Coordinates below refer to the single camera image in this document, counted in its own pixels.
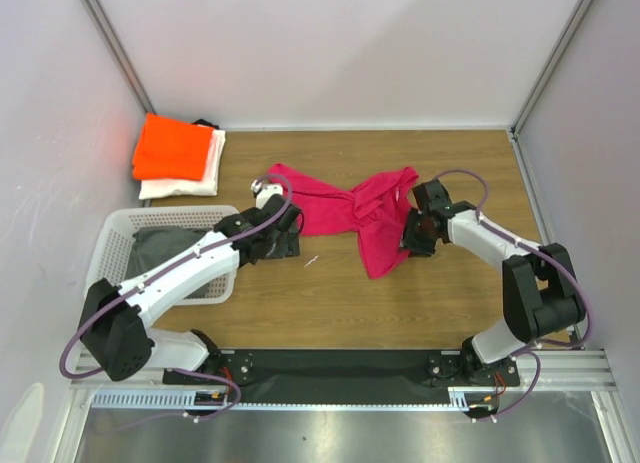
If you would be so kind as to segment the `pink t shirt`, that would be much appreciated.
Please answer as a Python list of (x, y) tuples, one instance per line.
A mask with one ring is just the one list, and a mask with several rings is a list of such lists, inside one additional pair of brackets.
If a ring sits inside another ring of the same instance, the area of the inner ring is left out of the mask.
[(377, 173), (350, 190), (280, 163), (268, 172), (290, 182), (293, 203), (304, 217), (304, 236), (357, 234), (359, 254), (369, 278), (386, 276), (408, 258), (409, 252), (400, 244), (412, 209), (408, 193), (418, 180), (413, 168)]

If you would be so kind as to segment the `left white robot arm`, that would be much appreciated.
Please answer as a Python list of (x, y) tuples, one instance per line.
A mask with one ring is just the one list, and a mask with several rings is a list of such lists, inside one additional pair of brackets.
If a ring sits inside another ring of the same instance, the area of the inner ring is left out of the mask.
[(298, 220), (300, 209), (275, 194), (260, 207), (229, 215), (168, 261), (117, 285), (92, 284), (80, 318), (81, 341), (110, 380), (145, 367), (181, 369), (199, 383), (220, 371), (217, 348), (199, 330), (157, 330), (155, 322), (210, 281), (255, 264)]

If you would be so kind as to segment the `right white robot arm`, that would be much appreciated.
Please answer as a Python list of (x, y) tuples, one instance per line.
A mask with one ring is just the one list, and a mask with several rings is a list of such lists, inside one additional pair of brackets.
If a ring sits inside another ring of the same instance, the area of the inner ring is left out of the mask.
[(484, 384), (508, 358), (586, 319), (587, 307), (564, 246), (520, 238), (492, 222), (480, 207), (452, 201), (438, 179), (415, 186), (412, 193), (417, 206), (407, 217), (403, 249), (429, 257), (439, 242), (454, 244), (501, 273), (502, 317), (462, 343), (456, 377)]

